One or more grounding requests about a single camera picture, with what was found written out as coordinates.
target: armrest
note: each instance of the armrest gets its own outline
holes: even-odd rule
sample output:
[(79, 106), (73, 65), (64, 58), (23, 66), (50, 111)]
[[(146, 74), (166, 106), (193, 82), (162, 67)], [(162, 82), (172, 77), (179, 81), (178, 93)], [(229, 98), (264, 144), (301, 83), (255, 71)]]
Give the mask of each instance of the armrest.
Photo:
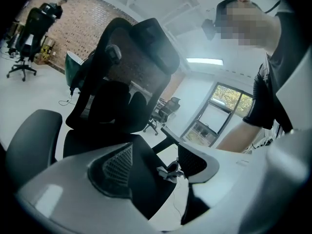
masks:
[(175, 135), (168, 127), (162, 127), (161, 131), (166, 135), (166, 138), (152, 148), (156, 154), (160, 153), (173, 144), (178, 145), (180, 142), (183, 142), (183, 140)]
[(18, 189), (55, 162), (61, 125), (59, 113), (40, 109), (19, 127), (5, 158), (13, 189)]

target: window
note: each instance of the window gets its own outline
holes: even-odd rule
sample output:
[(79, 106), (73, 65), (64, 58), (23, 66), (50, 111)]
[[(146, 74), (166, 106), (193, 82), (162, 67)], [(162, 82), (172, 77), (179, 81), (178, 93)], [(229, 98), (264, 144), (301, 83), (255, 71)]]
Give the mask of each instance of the window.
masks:
[(182, 135), (182, 139), (212, 146), (233, 117), (233, 113), (243, 118), (251, 104), (252, 98), (245, 92), (217, 84), (211, 97)]

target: window frame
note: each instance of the window frame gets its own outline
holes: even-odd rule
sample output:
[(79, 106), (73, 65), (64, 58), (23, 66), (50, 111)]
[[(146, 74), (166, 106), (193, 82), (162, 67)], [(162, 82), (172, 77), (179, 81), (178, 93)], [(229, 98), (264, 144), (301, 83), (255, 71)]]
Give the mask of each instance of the window frame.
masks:
[[(228, 107), (226, 107), (226, 106), (223, 106), (223, 105), (220, 104), (220, 103), (217, 103), (217, 102), (211, 100), (211, 98), (212, 98), (212, 96), (214, 95), (214, 93), (215, 93), (215, 91), (216, 91), (216, 88), (217, 88), (218, 86), (223, 86), (223, 87), (232, 89), (232, 90), (234, 90), (234, 91), (240, 93), (239, 98), (238, 98), (238, 100), (237, 100), (237, 102), (236, 102), (236, 105), (235, 105), (235, 107), (233, 108), (233, 110), (230, 109), (230, 108), (228, 108)], [(198, 112), (198, 114), (196, 115), (196, 117), (192, 120), (191, 124), (190, 124), (190, 125), (186, 128), (186, 130), (182, 133), (182, 135), (181, 135), (180, 138), (181, 138), (183, 141), (187, 141), (186, 138), (185, 138), (185, 135), (186, 135), (186, 133), (189, 131), (189, 129), (194, 125), (194, 123), (200, 124), (200, 125), (204, 126), (205, 128), (207, 128), (207, 130), (208, 130), (210, 133), (212, 133), (212, 135), (215, 136), (213, 142), (210, 144), (210, 147), (211, 147), (211, 146), (216, 142), (216, 140), (219, 138), (219, 136), (221, 135), (221, 133), (223, 132), (223, 130), (226, 128), (226, 126), (228, 125), (228, 123), (230, 122), (231, 118), (233, 117), (233, 115), (234, 115), (234, 113), (235, 113), (235, 111), (236, 111), (236, 109), (237, 109), (237, 107), (238, 107), (238, 105), (239, 105), (240, 99), (242, 98), (243, 95), (247, 95), (247, 96), (253, 98), (253, 96), (252, 96), (251, 94), (249, 94), (249, 93), (247, 93), (247, 92), (245, 92), (245, 91), (243, 91), (243, 90), (241, 90), (241, 89), (234, 88), (234, 87), (232, 87), (232, 86), (223, 84), (223, 83), (221, 83), (221, 82), (217, 82), (216, 85), (215, 85), (215, 87), (214, 87), (214, 89), (213, 89), (213, 91), (211, 92), (211, 94), (209, 95), (208, 99), (206, 100), (205, 104), (202, 106), (202, 108), (200, 109), (200, 111)], [(217, 107), (218, 109), (220, 109), (220, 110), (222, 110), (222, 111), (224, 111), (224, 112), (226, 112), (226, 113), (229, 113), (229, 116), (227, 117), (227, 119), (225, 120), (225, 122), (223, 123), (222, 127), (220, 128), (220, 130), (219, 130), (217, 133), (216, 133), (215, 131), (213, 131), (212, 129), (210, 129), (209, 127), (207, 127), (205, 124), (203, 124), (203, 123), (200, 121), (201, 116), (203, 115), (203, 113), (205, 112), (205, 110), (206, 110), (206, 108), (208, 107), (209, 104), (211, 104), (212, 106)]]

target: chair base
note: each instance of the chair base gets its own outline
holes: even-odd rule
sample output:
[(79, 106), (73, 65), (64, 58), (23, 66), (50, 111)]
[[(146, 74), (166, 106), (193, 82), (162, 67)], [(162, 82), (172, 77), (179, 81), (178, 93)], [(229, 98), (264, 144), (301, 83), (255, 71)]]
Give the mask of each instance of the chair base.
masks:
[(153, 124), (153, 120), (150, 120), (148, 123), (147, 123), (147, 126), (144, 128), (143, 132), (145, 133), (146, 132), (146, 129), (148, 129), (149, 127), (153, 128), (154, 131), (156, 132), (155, 133), (155, 136), (158, 135), (158, 131), (157, 131), (157, 122), (155, 121), (155, 125)]
[(15, 64), (12, 66), (12, 70), (8, 72), (8, 74), (6, 75), (7, 78), (10, 77), (10, 73), (12, 72), (15, 72), (17, 70), (22, 70), (23, 71), (23, 74), (24, 74), (24, 77), (22, 78), (22, 81), (25, 81), (26, 80), (26, 74), (25, 74), (25, 70), (28, 70), (28, 71), (32, 71), (34, 72), (34, 76), (37, 74), (37, 71), (31, 67), (29, 67), (28, 65), (25, 64), (25, 62), (23, 64)]

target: office chair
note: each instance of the office chair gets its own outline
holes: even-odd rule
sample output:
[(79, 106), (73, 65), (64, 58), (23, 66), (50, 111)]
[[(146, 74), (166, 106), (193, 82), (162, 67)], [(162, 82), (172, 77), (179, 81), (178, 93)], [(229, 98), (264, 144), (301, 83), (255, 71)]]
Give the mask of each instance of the office chair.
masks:
[(163, 107), (161, 107), (158, 110), (158, 112), (154, 110), (143, 132), (146, 132), (146, 129), (151, 127), (156, 132), (155, 136), (157, 136), (158, 135), (157, 122), (159, 122), (164, 126), (164, 124), (168, 120), (169, 115), (180, 108), (179, 100), (180, 99), (177, 97), (172, 97), (169, 101), (166, 102), (166, 104)]
[(20, 61), (23, 63), (13, 65), (12, 70), (6, 75), (7, 78), (10, 77), (10, 73), (17, 70), (23, 71), (24, 77), (22, 78), (22, 81), (25, 81), (26, 79), (25, 70), (34, 72), (34, 76), (37, 74), (35, 69), (32, 69), (25, 64), (24, 59), (29, 58), (40, 51), (41, 39), (54, 21), (55, 17), (47, 15), (38, 8), (32, 8), (30, 10), (25, 27), (19, 35), (16, 43), (16, 49), (20, 54), (20, 58), (17, 63)]
[[(88, 175), (92, 184), (109, 197), (131, 199), (129, 203), (147, 219), (159, 210), (176, 185), (158, 176), (157, 167), (166, 168), (166, 165), (140, 135), (131, 133), (143, 130), (178, 67), (179, 56), (156, 19), (134, 26), (124, 19), (114, 19), (99, 40), (78, 101), (66, 120), (73, 130), (67, 133), (63, 160), (79, 155), (94, 158), (94, 150), (109, 150), (107, 159), (116, 156), (116, 162), (111, 161), (105, 177), (97, 177), (101, 168), (95, 165)], [(102, 83), (104, 77), (109, 81)], [(131, 95), (132, 80), (152, 94), (148, 101), (139, 91)], [(59, 113), (38, 110), (21, 125), (6, 157), (6, 167), (16, 190), (55, 162), (61, 123)], [(122, 164), (131, 169), (124, 171)], [(123, 183), (113, 182), (113, 177), (120, 174)], [(113, 190), (105, 191), (103, 184)]]

